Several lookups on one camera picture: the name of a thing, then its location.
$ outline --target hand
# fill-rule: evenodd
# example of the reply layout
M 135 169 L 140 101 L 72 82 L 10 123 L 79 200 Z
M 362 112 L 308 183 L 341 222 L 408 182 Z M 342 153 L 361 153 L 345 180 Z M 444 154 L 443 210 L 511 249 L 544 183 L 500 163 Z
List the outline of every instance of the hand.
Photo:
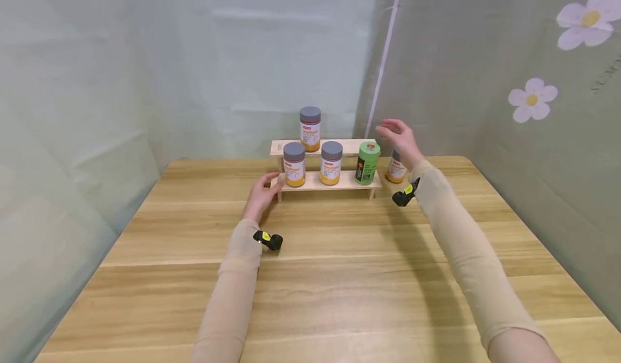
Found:
M 269 186 L 271 180 L 277 178 L 278 175 L 278 172 L 264 174 L 254 183 L 250 189 L 244 213 L 241 215 L 242 219 L 250 219 L 259 223 L 263 216 L 263 212 L 270 206 L 274 195 L 281 191 L 282 187 L 285 185 L 283 181 L 279 181 L 275 186 L 265 188 L 265 186 Z
M 384 119 L 381 125 L 375 127 L 379 136 L 387 138 L 401 155 L 401 163 L 412 171 L 416 165 L 425 160 L 416 141 L 414 132 L 398 119 Z

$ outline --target wooden table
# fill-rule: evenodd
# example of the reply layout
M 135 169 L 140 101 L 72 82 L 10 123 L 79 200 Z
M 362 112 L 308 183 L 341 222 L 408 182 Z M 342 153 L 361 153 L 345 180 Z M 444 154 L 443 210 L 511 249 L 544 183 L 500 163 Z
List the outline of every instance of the wooden table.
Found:
M 564 363 L 621 362 L 621 335 L 479 171 L 434 157 Z M 38 362 L 186 362 L 250 185 L 271 160 L 173 162 Z M 388 183 L 287 194 L 264 253 L 242 362 L 486 362 L 429 225 Z

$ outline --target plastic jar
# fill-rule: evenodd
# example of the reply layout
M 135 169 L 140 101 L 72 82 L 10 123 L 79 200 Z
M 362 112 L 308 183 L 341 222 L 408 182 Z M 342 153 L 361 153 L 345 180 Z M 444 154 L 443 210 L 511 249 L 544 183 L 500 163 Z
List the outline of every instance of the plastic jar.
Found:
M 335 141 L 324 142 L 321 146 L 321 170 L 319 179 L 327 186 L 339 183 L 343 145 Z
M 358 153 L 356 166 L 356 181 L 363 186 L 373 182 L 377 159 L 380 158 L 380 146 L 375 142 L 363 142 Z
M 387 179 L 393 183 L 402 183 L 408 168 L 401 163 L 401 155 L 397 149 L 392 151 L 392 158 L 388 165 Z
M 306 152 L 300 142 L 289 142 L 282 148 L 285 159 L 285 183 L 293 188 L 306 181 Z
M 300 109 L 300 142 L 307 152 L 319 150 L 321 124 L 321 109 L 317 107 L 303 107 Z

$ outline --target wooden shelf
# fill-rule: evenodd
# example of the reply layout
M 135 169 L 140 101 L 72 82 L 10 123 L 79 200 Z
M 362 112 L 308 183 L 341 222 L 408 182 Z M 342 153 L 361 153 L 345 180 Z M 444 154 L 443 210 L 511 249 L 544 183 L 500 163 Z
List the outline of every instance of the wooden shelf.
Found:
M 282 191 L 278 193 L 278 202 L 282 201 L 282 192 L 287 191 L 314 191 L 314 190 L 367 190 L 369 192 L 369 200 L 375 196 L 375 190 L 382 187 L 382 182 L 377 171 L 373 182 L 367 186 L 359 184 L 355 179 L 355 170 L 341 171 L 339 182 L 333 186 L 327 186 L 319 179 L 319 172 L 306 172 L 306 182 L 301 187 L 293 188 L 285 184 Z M 281 173 L 277 179 L 273 179 L 270 186 L 273 187 L 279 179 L 285 180 L 285 173 Z
M 351 157 L 358 155 L 360 144 L 363 142 L 375 142 L 375 139 L 322 139 L 321 144 L 327 141 L 335 141 L 343 145 L 343 157 Z M 299 139 L 283 139 L 281 141 L 272 141 L 270 155 L 272 157 L 282 157 L 282 148 L 289 142 L 299 142 Z M 321 147 L 315 152 L 307 152 L 306 155 L 321 155 Z

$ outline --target yellow jar label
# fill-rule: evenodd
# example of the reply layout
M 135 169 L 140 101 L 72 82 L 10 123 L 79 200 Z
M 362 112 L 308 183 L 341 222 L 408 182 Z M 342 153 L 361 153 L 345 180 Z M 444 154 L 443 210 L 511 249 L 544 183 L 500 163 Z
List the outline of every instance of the yellow jar label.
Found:
M 285 161 L 285 182 L 290 187 L 299 187 L 304 184 L 304 160 L 301 162 Z
M 388 170 L 390 171 L 390 174 L 392 175 L 392 178 L 394 179 L 400 179 L 403 176 L 405 176 L 405 173 L 408 172 L 408 168 L 403 166 L 403 163 L 399 162 L 398 160 L 395 160 L 394 158 L 391 158 L 390 166 Z
M 320 172 L 321 182 L 324 184 L 328 184 L 332 186 L 339 182 L 339 177 L 341 175 L 341 160 L 330 161 L 321 159 L 321 172 Z
M 300 141 L 304 147 L 314 147 L 319 144 L 319 124 L 306 125 L 300 122 Z

